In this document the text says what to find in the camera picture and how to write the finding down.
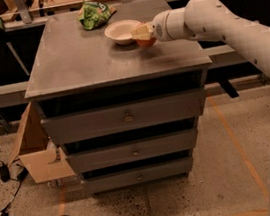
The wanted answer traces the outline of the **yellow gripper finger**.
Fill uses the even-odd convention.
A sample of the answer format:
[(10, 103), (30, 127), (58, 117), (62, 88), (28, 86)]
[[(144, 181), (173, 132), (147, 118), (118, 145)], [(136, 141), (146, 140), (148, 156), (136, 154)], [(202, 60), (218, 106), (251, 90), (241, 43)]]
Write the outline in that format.
[(152, 25), (149, 23), (140, 23), (131, 31), (131, 37), (135, 40), (151, 40), (154, 37)]

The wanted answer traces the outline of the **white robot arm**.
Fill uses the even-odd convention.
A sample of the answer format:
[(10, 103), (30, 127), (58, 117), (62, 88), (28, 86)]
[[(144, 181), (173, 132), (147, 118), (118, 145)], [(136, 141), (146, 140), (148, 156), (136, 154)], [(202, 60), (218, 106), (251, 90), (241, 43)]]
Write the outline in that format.
[[(136, 41), (222, 41), (270, 78), (270, 27), (232, 13), (220, 0), (190, 0), (131, 31)], [(269, 172), (270, 216), (270, 172)]]

